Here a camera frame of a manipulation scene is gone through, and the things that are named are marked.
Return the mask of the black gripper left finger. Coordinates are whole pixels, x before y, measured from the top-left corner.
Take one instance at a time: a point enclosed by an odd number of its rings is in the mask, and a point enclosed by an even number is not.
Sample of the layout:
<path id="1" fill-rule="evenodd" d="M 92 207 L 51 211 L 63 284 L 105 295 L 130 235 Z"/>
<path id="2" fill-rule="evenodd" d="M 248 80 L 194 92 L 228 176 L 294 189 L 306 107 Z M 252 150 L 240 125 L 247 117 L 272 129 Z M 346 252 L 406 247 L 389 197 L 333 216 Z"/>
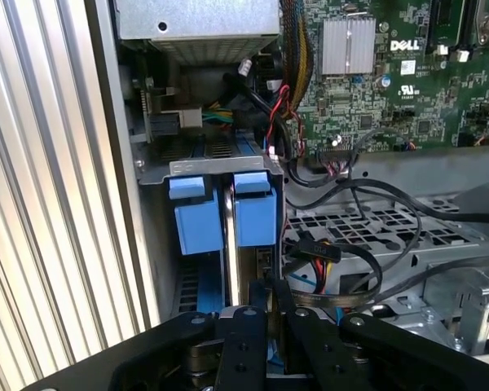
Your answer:
<path id="1" fill-rule="evenodd" d="M 264 390 L 267 290 L 245 305 L 187 312 L 28 386 L 30 390 Z"/>

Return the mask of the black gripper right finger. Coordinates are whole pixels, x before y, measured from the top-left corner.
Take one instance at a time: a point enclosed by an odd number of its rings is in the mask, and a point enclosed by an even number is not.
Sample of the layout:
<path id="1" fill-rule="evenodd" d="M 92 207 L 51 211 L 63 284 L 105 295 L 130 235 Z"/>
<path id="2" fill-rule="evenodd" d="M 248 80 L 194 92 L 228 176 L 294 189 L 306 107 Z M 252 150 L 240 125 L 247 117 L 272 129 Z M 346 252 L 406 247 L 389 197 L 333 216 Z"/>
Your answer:
<path id="1" fill-rule="evenodd" d="M 337 323 L 273 283 L 285 373 L 273 390 L 489 390 L 489 364 L 366 314 Z"/>

